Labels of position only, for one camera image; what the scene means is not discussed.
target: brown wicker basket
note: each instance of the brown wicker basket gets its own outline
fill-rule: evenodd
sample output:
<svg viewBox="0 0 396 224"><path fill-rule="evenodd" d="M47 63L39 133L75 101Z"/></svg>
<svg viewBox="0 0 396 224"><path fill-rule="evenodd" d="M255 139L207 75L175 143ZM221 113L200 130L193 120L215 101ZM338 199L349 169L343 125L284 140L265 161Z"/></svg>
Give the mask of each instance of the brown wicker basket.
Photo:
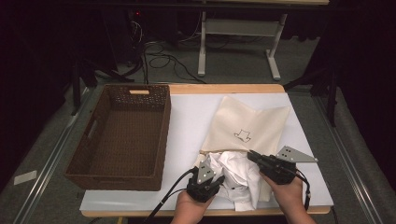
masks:
<svg viewBox="0 0 396 224"><path fill-rule="evenodd" d="M82 189L160 190L171 100L166 85L105 85L65 176Z"/></svg>

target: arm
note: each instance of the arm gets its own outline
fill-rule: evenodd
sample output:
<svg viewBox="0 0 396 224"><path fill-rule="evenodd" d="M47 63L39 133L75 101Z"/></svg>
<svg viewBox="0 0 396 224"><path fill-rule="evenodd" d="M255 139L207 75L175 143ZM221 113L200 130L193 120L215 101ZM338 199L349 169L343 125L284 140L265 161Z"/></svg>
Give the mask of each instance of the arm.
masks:
<svg viewBox="0 0 396 224"><path fill-rule="evenodd" d="M309 216L303 203L303 181L294 177L288 185L278 185L267 176L260 173L262 178L271 186L280 209L285 214L289 224L315 224Z"/></svg>
<svg viewBox="0 0 396 224"><path fill-rule="evenodd" d="M196 224L198 223L213 201L212 197L206 203L198 203L190 197L186 190L177 196L175 215L171 224Z"/></svg>

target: gray carpet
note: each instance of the gray carpet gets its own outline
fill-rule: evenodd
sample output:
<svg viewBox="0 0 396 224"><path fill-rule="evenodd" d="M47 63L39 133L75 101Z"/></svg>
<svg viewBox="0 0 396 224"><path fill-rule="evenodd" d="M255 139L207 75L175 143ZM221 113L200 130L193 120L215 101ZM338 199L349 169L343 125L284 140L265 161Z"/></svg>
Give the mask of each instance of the gray carpet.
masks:
<svg viewBox="0 0 396 224"><path fill-rule="evenodd" d="M267 61L263 52L269 48L271 40L261 39L251 42L251 37L234 37L232 44L221 49L221 41L212 41L208 45L213 47L207 50L206 76L199 77L206 83L279 83L286 84L299 77L318 41L299 42L296 39L282 40L276 52L276 62L282 79L273 81L269 73ZM179 48L162 44L163 53L174 55L181 63L185 64L191 74L196 74L198 62L198 46L194 42L189 45L180 45ZM159 45L148 48L148 53L159 52ZM148 80L155 82L191 82L182 79L191 78L183 66L173 66L166 58L147 56L148 63L158 68L148 68ZM128 67L120 64L120 70L126 71ZM136 82L143 82L143 73L139 71L135 75ZM53 166L48 183L43 184L43 190L36 195L36 203L33 204L31 213L26 216L26 223L89 223L92 218L84 217L79 212L84 190L78 188L64 178L64 169L67 166L79 138L85 128L89 117L89 111L94 108L101 87L105 83L114 80L102 80L96 89L90 89L91 97L78 114L76 124L70 135L64 139L64 146L58 161ZM336 107L336 128L332 128L323 117L323 102L325 99L313 98L309 94L309 86L299 86L288 92L297 116L304 128L308 142L319 159L319 168L328 184L334 200L334 210L338 223L396 223L392 209L396 205L394 191L391 190L387 180L380 172L367 146L359 134L359 130L350 117L342 93L339 91ZM15 175L25 174L33 170L37 173L49 167L46 165L53 149L57 148L59 137L64 128L74 118L70 114L73 111L72 92L66 95L66 103L49 120L42 134L37 138L30 153L26 156ZM357 173L350 172L345 159L346 148L353 168ZM367 189L372 202L362 202L359 197L359 183ZM0 196L0 223L12 223L21 210L23 203L28 198L30 190L35 186L35 180L13 185L11 179ZM318 223L337 223L334 213L327 215L314 215ZM117 223L117 218L102 218L95 223Z"/></svg>

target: white cloth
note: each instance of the white cloth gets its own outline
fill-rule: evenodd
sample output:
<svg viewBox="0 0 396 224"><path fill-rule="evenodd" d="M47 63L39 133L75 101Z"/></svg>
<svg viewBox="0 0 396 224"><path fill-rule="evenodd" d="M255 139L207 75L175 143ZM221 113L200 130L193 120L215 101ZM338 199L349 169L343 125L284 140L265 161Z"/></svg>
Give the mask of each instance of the white cloth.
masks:
<svg viewBox="0 0 396 224"><path fill-rule="evenodd" d="M275 154L289 112L289 106L254 110L225 96L201 150L252 149L264 155ZM217 154L209 154L208 158L211 168L218 175L226 176L219 196L233 201L236 211L254 210L258 201L269 201L271 188L260 178L257 165L247 159L246 153L228 151ZM205 160L206 156L200 154L195 165Z"/></svg>

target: drawing on bag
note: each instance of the drawing on bag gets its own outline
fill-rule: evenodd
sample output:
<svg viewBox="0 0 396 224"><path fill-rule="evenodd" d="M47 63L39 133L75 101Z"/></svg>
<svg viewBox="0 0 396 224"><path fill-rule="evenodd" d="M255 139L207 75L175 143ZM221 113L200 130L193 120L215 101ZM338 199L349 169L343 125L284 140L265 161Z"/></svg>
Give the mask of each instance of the drawing on bag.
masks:
<svg viewBox="0 0 396 224"><path fill-rule="evenodd" d="M248 141L250 141L250 132L244 131L241 129L241 131L239 133L234 133L233 134L235 137L239 138L239 140L241 140L242 142L246 143Z"/></svg>

